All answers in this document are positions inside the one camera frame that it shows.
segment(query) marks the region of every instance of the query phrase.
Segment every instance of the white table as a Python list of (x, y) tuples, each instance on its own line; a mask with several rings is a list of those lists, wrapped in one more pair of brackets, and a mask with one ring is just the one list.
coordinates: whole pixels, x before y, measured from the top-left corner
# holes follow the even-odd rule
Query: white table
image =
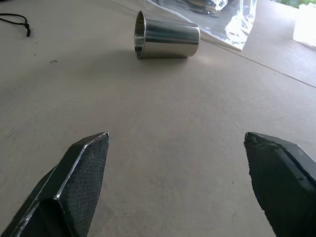
[(292, 15), (265, 25), (278, 9), (292, 12), (259, 0), (241, 53), (202, 41), (190, 59), (139, 61), (136, 14), (116, 4), (0, 3), (33, 31), (28, 39), (0, 22), (0, 232), (73, 142), (108, 131), (90, 236), (274, 237), (251, 187), (245, 132), (316, 157), (316, 89), (298, 81), (314, 83), (315, 52), (290, 39)]

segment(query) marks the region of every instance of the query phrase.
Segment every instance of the black string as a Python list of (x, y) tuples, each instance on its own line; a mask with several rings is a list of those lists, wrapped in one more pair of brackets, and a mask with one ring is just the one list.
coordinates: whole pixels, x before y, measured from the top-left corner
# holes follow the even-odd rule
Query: black string
[(14, 24), (14, 25), (24, 26), (27, 30), (26, 37), (29, 37), (31, 35), (30, 25), (28, 24), (28, 20), (24, 16), (21, 16), (19, 14), (11, 14), (11, 13), (0, 13), (0, 16), (19, 16), (19, 17), (24, 18), (25, 23), (17, 23), (17, 22), (8, 21), (2, 18), (0, 18), (0, 20)]

